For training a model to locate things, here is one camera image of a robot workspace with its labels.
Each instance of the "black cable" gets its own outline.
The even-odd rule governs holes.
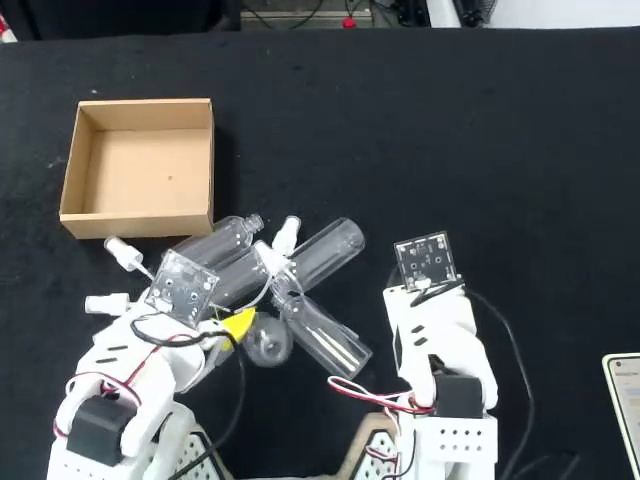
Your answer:
[[[301,26],[303,26],[305,23],[307,23],[309,20],[311,20],[315,16],[316,13],[318,13],[318,10],[320,10],[322,8],[322,5],[324,5],[324,0],[318,0],[318,3],[314,7],[314,9],[311,10],[309,15],[304,17],[298,23],[296,23],[294,25],[291,25],[289,28],[287,28],[287,30],[295,30],[296,28],[300,28]],[[269,22],[267,22],[267,20],[262,15],[260,15],[258,12],[256,12],[255,10],[247,7],[246,5],[242,5],[242,8],[244,8],[247,12],[249,12],[251,15],[256,17],[258,19],[258,21],[262,25],[264,25],[266,28],[268,28],[269,30],[277,30],[273,25],[271,25]]]
[[[378,8],[378,12],[380,13],[380,16],[384,19],[384,21],[387,23],[387,25],[389,25],[390,27],[393,27],[393,22],[391,20],[389,20],[389,17],[387,17],[387,14],[384,13],[385,10],[392,10],[391,7],[388,7],[387,5],[383,5],[379,2],[376,2],[376,0],[369,0],[369,3],[372,5],[372,7],[377,7]]]
[[[240,415],[242,414],[242,407],[244,405],[244,398],[246,396],[247,390],[247,378],[246,371],[244,365],[244,359],[242,358],[242,353],[240,352],[240,348],[238,347],[238,342],[234,338],[234,336],[227,331],[219,331],[219,332],[203,332],[197,337],[190,338],[188,340],[162,340],[159,338],[152,337],[141,331],[136,325],[137,322],[147,320],[149,317],[156,315],[145,315],[140,318],[136,318],[131,322],[131,330],[134,335],[138,337],[140,340],[151,343],[153,345],[157,345],[159,347],[168,347],[168,348],[181,348],[181,347],[189,347],[191,345],[196,345],[200,343],[205,338],[213,338],[213,337],[225,337],[229,342],[231,342],[231,346],[233,348],[233,352],[238,359],[238,370],[239,370],[239,378],[240,378],[240,393],[238,398],[238,403],[236,404],[236,408],[233,411],[233,415],[231,417],[231,421],[227,426],[227,429],[224,431],[220,437],[216,439],[213,443],[211,443],[207,448],[205,448],[204,452],[194,458],[191,462],[187,463],[184,467],[178,470],[176,473],[169,477],[169,480],[178,480],[180,477],[191,471],[193,468],[197,467],[202,461],[204,461],[207,457],[213,455],[213,452],[220,448],[233,434],[236,427],[238,426],[238,422],[240,421]]]
[[[233,335],[231,335],[227,331],[202,332],[197,337],[192,337],[192,338],[189,338],[187,340],[162,340],[162,339],[159,339],[159,338],[155,338],[155,337],[153,337],[153,336],[151,336],[151,335],[149,335],[147,333],[144,333],[142,330],[140,330],[138,328],[138,325],[137,325],[138,322],[142,322],[144,320],[147,320],[148,318],[150,318],[153,315],[155,315],[155,314],[143,315],[142,317],[136,318],[135,320],[133,320],[131,322],[131,330],[133,331],[133,334],[136,337],[138,337],[140,340],[143,340],[143,341],[145,341],[147,343],[151,343],[153,345],[157,345],[159,347],[168,347],[168,348],[191,347],[192,345],[197,345],[198,343],[200,343],[202,340],[204,340],[206,338],[214,338],[214,337],[226,337],[227,339],[229,339],[229,341],[231,342],[232,345],[236,341],[235,338],[233,338]]]
[[[178,480],[179,478],[187,474],[189,471],[191,471],[192,469],[200,465],[200,463],[203,462],[205,459],[207,459],[210,456],[213,456],[213,452],[218,448],[220,448],[229,439],[229,437],[233,434],[236,427],[238,426],[238,422],[240,421],[240,415],[242,414],[242,407],[244,405],[244,399],[245,399],[246,390],[247,390],[247,379],[246,379],[244,359],[242,358],[242,353],[238,348],[238,342],[236,342],[236,339],[233,338],[233,335],[229,333],[228,336],[227,335],[218,335],[218,336],[226,336],[229,339],[229,341],[231,342],[231,345],[233,346],[233,351],[235,353],[235,356],[238,359],[238,369],[240,374],[239,375],[240,393],[238,397],[238,403],[236,404],[236,408],[233,411],[233,416],[231,417],[231,421],[229,422],[229,425],[227,426],[227,429],[224,431],[224,433],[220,435],[220,437],[218,437],[214,442],[212,442],[207,448],[205,448],[200,455],[194,458],[191,462],[187,463],[184,467],[182,467],[176,473],[171,475],[168,480]]]
[[[511,326],[507,321],[507,318],[500,313],[500,311],[494,307],[489,300],[484,298],[479,293],[471,290],[469,287],[464,287],[465,292],[477,301],[479,301],[484,307],[489,310],[494,317],[496,317],[504,326],[507,331],[507,335],[509,335],[509,340],[511,341],[511,347],[513,348],[513,354],[516,358],[516,362],[518,363],[518,368],[520,369],[520,376],[522,377],[522,382],[524,383],[525,390],[527,392],[527,400],[528,400],[528,412],[527,412],[527,423],[524,432],[522,432],[522,437],[520,438],[520,442],[518,446],[511,454],[511,457],[507,461],[504,470],[502,471],[502,475],[500,475],[500,480],[510,480],[513,469],[515,468],[516,463],[518,462],[520,456],[522,455],[522,451],[529,440],[529,436],[531,435],[531,430],[533,429],[533,421],[535,418],[535,402],[533,399],[533,391],[531,389],[531,384],[529,383],[529,377],[527,376],[526,369],[524,368],[524,362],[522,361],[522,355],[520,354],[520,347],[518,347],[518,343],[516,342],[516,338],[511,330]]]
[[[404,472],[402,473],[389,473],[387,475],[383,475],[380,480],[387,480],[388,478],[400,478],[400,477],[404,477],[407,473],[409,473],[409,471],[411,470],[411,467],[413,467],[413,462],[416,458],[416,443],[418,441],[417,438],[417,433],[414,430],[413,431],[413,450],[411,450],[411,460],[409,461],[409,465],[407,465],[407,468],[404,469]]]
[[[440,288],[437,288],[436,290],[431,290],[429,291],[429,289],[425,289],[422,292],[420,292],[420,294],[418,296],[416,296],[416,298],[414,298],[411,303],[409,304],[410,307],[417,307],[418,305],[423,304],[424,302],[426,302],[427,300],[433,298],[433,297],[437,297],[438,295],[441,295],[445,292],[448,292],[449,290],[453,290],[454,288],[458,288],[460,286],[464,285],[464,281],[462,279],[458,279],[455,280],[451,283],[446,283],[443,286],[441,286]]]
[[[385,288],[400,286],[401,283],[402,276],[400,275],[400,268],[396,265],[389,272],[389,276],[387,277],[387,286]]]
[[[575,470],[576,466],[578,465],[578,462],[580,461],[580,455],[576,452],[557,452],[557,453],[548,453],[546,455],[541,455],[540,457],[536,458],[535,460],[532,460],[531,462],[523,466],[520,470],[518,470],[517,473],[513,475],[513,477],[511,477],[510,480],[518,480],[519,478],[524,477],[528,473],[534,471],[538,466],[542,465],[543,463],[546,463],[549,460],[553,459],[554,457],[558,457],[560,455],[566,455],[571,458],[571,461],[567,464],[564,471],[558,477],[559,480],[567,480],[571,475],[571,473],[573,473],[573,470]]]
[[[569,465],[567,465],[567,468],[564,469],[564,472],[562,472],[558,480],[568,480],[573,471],[578,466],[578,463],[580,463],[580,454],[574,452],[574,455],[575,456],[573,457],[573,460],[569,462]]]
[[[266,28],[268,28],[269,30],[273,30],[273,26],[267,22],[262,15],[260,15],[258,12],[256,12],[255,10],[247,7],[246,5],[243,5],[242,8],[244,8],[247,12],[249,12],[251,15],[253,15],[254,17],[256,17],[258,19],[258,21],[264,25]]]
[[[353,10],[349,11],[349,1],[350,0],[344,0],[344,9],[347,11],[347,16],[352,17],[353,18],[353,14],[356,13],[356,10],[358,9],[358,7],[360,6],[360,4],[364,1],[364,0],[358,0],[356,2],[356,4],[353,6]]]

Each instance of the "phone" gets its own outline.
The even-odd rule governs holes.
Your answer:
[[[640,353],[605,355],[602,367],[633,476],[640,480]]]

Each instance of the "wire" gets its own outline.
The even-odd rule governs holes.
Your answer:
[[[383,475],[382,477],[380,477],[380,480],[387,480],[388,478],[404,477],[407,473],[411,471],[411,468],[413,467],[413,462],[416,458],[416,443],[418,443],[418,438],[417,438],[417,433],[414,430],[413,431],[413,448],[411,449],[411,460],[409,461],[409,465],[407,465],[407,468],[405,468],[404,472],[402,473],[390,473],[387,475]]]
[[[574,455],[575,456],[573,457],[573,460],[569,462],[569,465],[567,465],[567,468],[564,469],[564,472],[562,472],[558,480],[568,480],[571,474],[573,473],[573,471],[578,466],[578,463],[580,463],[580,455],[575,452],[574,452]]]
[[[235,356],[238,359],[238,370],[239,370],[239,379],[240,379],[239,381],[240,392],[238,394],[238,403],[236,404],[236,408],[231,417],[231,421],[229,422],[229,425],[227,426],[227,429],[224,431],[224,433],[220,435],[220,437],[218,437],[218,439],[215,442],[211,443],[207,448],[205,448],[200,455],[194,458],[191,462],[187,463],[184,467],[182,467],[176,473],[171,475],[169,477],[169,480],[178,480],[183,475],[187,474],[192,469],[197,467],[203,460],[213,455],[213,452],[216,449],[220,448],[233,434],[236,427],[238,426],[238,422],[242,414],[242,407],[244,405],[244,399],[245,399],[246,390],[247,390],[247,378],[246,378],[247,375],[245,371],[242,352],[240,351],[240,348],[238,347],[238,342],[233,337],[233,335],[231,335],[229,332],[217,332],[217,333],[222,334],[217,336],[226,336],[229,339],[229,341],[231,342],[231,345],[233,346],[233,352],[235,353]]]
[[[507,331],[507,335],[509,335],[509,340],[511,341],[511,347],[513,348],[513,354],[516,358],[516,362],[518,363],[518,368],[520,369],[520,376],[522,377],[522,383],[524,383],[525,390],[527,392],[527,400],[528,400],[528,412],[527,412],[527,423],[524,431],[522,432],[522,436],[520,437],[520,442],[518,446],[511,454],[511,457],[507,461],[504,470],[502,471],[502,475],[500,475],[500,480],[509,480],[511,478],[513,469],[516,466],[516,463],[520,459],[524,447],[529,440],[529,436],[531,435],[531,430],[533,429],[533,421],[535,418],[535,402],[533,399],[533,391],[531,389],[531,384],[529,383],[529,377],[527,376],[527,371],[524,367],[524,362],[522,361],[522,355],[520,354],[520,347],[518,347],[518,343],[516,342],[516,338],[511,330],[511,326],[507,321],[507,318],[500,313],[500,311],[489,302],[485,297],[480,295],[478,292],[470,289],[469,287],[464,287],[465,292],[473,297],[475,300],[480,302],[487,310],[489,310],[494,317],[496,317],[504,326]]]
[[[255,306],[258,302],[260,302],[260,300],[262,300],[264,298],[264,296],[267,294],[267,292],[269,291],[269,287],[271,286],[271,283],[273,282],[273,277],[270,276],[267,281],[264,283],[264,287],[262,287],[262,290],[260,290],[260,292],[258,292],[258,295],[256,295],[256,298],[254,298],[253,300],[251,300],[249,303],[247,303],[245,306],[237,308],[233,311],[233,313],[240,313],[243,310],[246,310],[247,308],[251,308],[253,306]]]
[[[235,338],[233,337],[233,335],[226,330],[218,330],[215,332],[202,332],[200,335],[197,335],[195,337],[190,337],[186,340],[174,340],[176,336],[168,338],[166,340],[155,338],[147,333],[144,333],[142,330],[138,328],[138,325],[137,325],[138,322],[143,322],[145,320],[148,320],[150,316],[151,315],[143,315],[139,318],[134,319],[131,322],[131,330],[133,331],[133,334],[136,337],[138,337],[140,340],[147,343],[151,343],[153,345],[157,345],[159,347],[168,347],[168,348],[191,347],[193,345],[199,344],[201,341],[207,338],[214,338],[214,337],[226,337],[229,341],[231,341],[232,344],[235,342]]]
[[[378,12],[380,12],[380,16],[384,19],[384,21],[387,23],[387,25],[389,25],[390,27],[393,27],[393,22],[391,20],[389,20],[389,17],[387,17],[387,14],[384,13],[385,10],[393,10],[391,7],[388,7],[386,5],[383,5],[379,2],[376,2],[376,0],[369,0],[369,3],[373,6],[373,7],[377,7],[378,8]]]
[[[78,377],[82,377],[82,376],[85,376],[85,375],[95,375],[97,377],[102,378],[103,381],[106,381],[107,383],[115,385],[119,389],[124,390],[125,392],[127,392],[131,396],[131,399],[133,400],[133,403],[135,403],[136,406],[139,407],[142,404],[142,400],[140,399],[140,396],[135,392],[135,390],[133,390],[133,388],[131,388],[126,383],[121,382],[117,378],[112,377],[111,375],[107,375],[106,373],[102,373],[102,372],[91,372],[90,371],[90,372],[76,373],[73,377],[71,377],[67,381],[67,384],[65,385],[65,394],[69,395],[69,393],[73,389],[73,384],[75,383],[76,379]]]
[[[412,391],[379,395],[376,393],[371,393],[362,385],[359,385],[355,382],[347,380],[346,378],[338,377],[335,375],[332,375],[329,378],[327,378],[327,383],[331,388],[333,388],[338,393],[342,393],[343,395],[347,395],[348,397],[352,397],[352,398],[357,398],[359,400],[365,400],[367,402],[375,403],[377,405],[387,407],[389,410],[392,410],[392,411],[401,411],[401,412],[413,413],[413,414],[426,414],[426,413],[431,413],[433,411],[433,408],[430,408],[430,407],[415,407],[415,406],[407,407],[406,405],[402,405],[398,402],[390,400],[391,398],[396,398],[401,395],[410,395],[413,393]]]
[[[580,462],[580,455],[576,452],[557,452],[554,454],[548,453],[546,455],[541,455],[540,457],[532,460],[531,462],[527,463],[524,467],[522,467],[520,470],[518,470],[518,472],[513,477],[511,477],[510,480],[518,480],[519,478],[535,470],[540,465],[560,455],[566,455],[571,458],[571,460],[565,467],[564,471],[558,477],[558,480],[567,480],[575,470],[578,463]]]
[[[464,285],[464,282],[462,281],[462,279],[458,279],[455,280],[451,283],[447,283],[439,288],[437,288],[436,290],[430,290],[429,288],[423,290],[422,292],[420,292],[416,298],[413,299],[413,301],[409,304],[410,307],[417,307],[418,305],[423,304],[424,302],[426,302],[427,300],[433,298],[433,297],[437,297],[438,295],[442,295],[443,293],[446,293],[450,290],[453,290],[454,288],[458,288],[460,286]]]
[[[298,23],[295,23],[295,24],[291,25],[286,30],[295,30],[296,28],[300,28],[301,26],[303,26],[305,23],[307,23],[309,20],[311,20],[316,15],[316,13],[318,13],[318,10],[320,10],[322,8],[322,5],[324,5],[324,0],[318,0],[318,3],[314,7],[314,9],[311,10],[311,12],[309,12],[309,15],[307,15],[306,17],[301,19]],[[249,8],[244,4],[242,5],[242,8],[244,8],[247,12],[249,12],[251,15],[256,17],[256,19],[258,19],[258,21],[262,25],[264,25],[266,28],[268,28],[269,30],[278,30],[273,25],[271,25],[269,22],[267,22],[267,20],[262,15],[260,15],[258,12],[256,12],[252,8]]]
[[[397,462],[398,460],[398,455],[385,455],[384,453],[382,453],[381,451],[370,447],[369,445],[366,445],[364,447],[365,452],[367,452],[367,455],[369,455],[370,457],[373,458],[377,458],[378,460],[380,460],[381,462],[385,463],[385,462]]]
[[[344,0],[344,9],[347,11],[347,15],[349,17],[353,17],[353,14],[356,13],[356,10],[364,0],[358,0],[356,4],[353,6],[353,10],[349,10],[350,1],[353,1],[353,0]]]

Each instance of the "white spray nozzle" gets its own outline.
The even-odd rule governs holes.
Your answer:
[[[272,249],[262,240],[258,240],[254,243],[253,248],[258,255],[260,255],[260,259],[262,260],[264,267],[272,277],[275,277],[289,264],[287,257]]]
[[[293,215],[289,215],[284,221],[282,228],[273,238],[271,247],[281,255],[289,257],[296,249],[298,243],[298,231],[300,230],[301,220]]]
[[[142,265],[143,256],[138,249],[123,242],[118,237],[107,238],[104,241],[104,248],[113,255],[118,264],[127,272],[139,270],[153,280],[153,275]]]
[[[106,296],[89,295],[84,300],[86,313],[98,313],[121,317],[129,310],[130,299],[128,293],[112,293]]]

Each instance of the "circuit board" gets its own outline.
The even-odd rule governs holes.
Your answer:
[[[394,244],[407,291],[437,287],[457,280],[447,232]]]

